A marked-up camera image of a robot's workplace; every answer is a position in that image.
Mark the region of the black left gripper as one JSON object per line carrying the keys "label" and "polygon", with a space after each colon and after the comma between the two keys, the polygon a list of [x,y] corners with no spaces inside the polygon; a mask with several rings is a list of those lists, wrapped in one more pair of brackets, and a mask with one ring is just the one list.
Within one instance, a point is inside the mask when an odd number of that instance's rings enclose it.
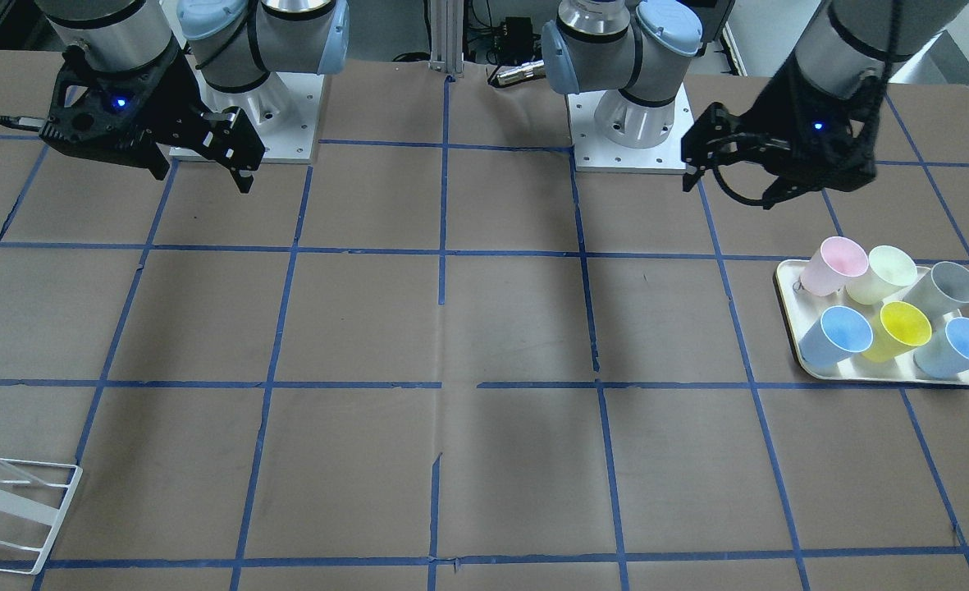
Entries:
{"label": "black left gripper", "polygon": [[761,165],[775,178],[763,190],[762,209],[812,191],[859,190],[877,176],[878,130],[878,75],[864,76],[849,98],[835,98],[811,85],[789,57],[742,115],[711,103],[683,135],[683,192],[712,172],[721,190],[738,198],[723,167],[739,162]]}

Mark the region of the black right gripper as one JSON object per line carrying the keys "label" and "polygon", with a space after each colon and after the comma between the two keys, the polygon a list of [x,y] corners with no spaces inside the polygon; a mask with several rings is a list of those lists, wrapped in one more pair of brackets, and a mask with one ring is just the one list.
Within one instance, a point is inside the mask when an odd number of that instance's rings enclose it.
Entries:
{"label": "black right gripper", "polygon": [[188,149],[222,165],[247,195],[264,145],[237,106],[211,111],[180,46],[130,71],[94,70],[86,51],[69,45],[39,138],[65,156],[131,166],[164,180],[170,164],[159,148]]}

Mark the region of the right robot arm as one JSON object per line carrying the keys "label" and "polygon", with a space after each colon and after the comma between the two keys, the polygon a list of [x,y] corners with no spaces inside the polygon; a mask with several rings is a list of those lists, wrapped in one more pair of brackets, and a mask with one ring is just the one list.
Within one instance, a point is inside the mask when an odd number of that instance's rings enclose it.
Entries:
{"label": "right robot arm", "polygon": [[240,192],[285,115],[282,72],[335,75],[348,56],[345,1],[40,1],[64,42],[45,117],[4,117],[73,158],[166,178],[163,146],[218,163]]}

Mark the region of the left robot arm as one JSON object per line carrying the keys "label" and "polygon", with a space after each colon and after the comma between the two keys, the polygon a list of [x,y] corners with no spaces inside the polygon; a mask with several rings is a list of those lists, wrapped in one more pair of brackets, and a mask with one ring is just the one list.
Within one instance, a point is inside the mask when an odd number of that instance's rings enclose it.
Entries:
{"label": "left robot arm", "polygon": [[[711,103],[680,139],[683,190],[712,172],[730,198],[771,209],[875,179],[889,80],[964,10],[963,1],[828,1],[744,113]],[[549,85],[601,91],[594,117],[630,149],[668,137],[704,25],[678,1],[563,1],[542,31]]]}

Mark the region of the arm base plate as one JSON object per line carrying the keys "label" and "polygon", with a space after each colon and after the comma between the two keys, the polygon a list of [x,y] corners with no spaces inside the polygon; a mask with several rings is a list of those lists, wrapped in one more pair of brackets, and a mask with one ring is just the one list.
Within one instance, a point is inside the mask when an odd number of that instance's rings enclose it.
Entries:
{"label": "arm base plate", "polygon": [[303,72],[272,72],[257,89],[224,93],[196,75],[200,97],[213,111],[243,109],[264,145],[264,163],[309,164],[316,147],[327,76]]}
{"label": "arm base plate", "polygon": [[693,117],[683,85],[659,108],[635,104],[618,90],[568,94],[566,101],[579,172],[686,172],[682,138]]}

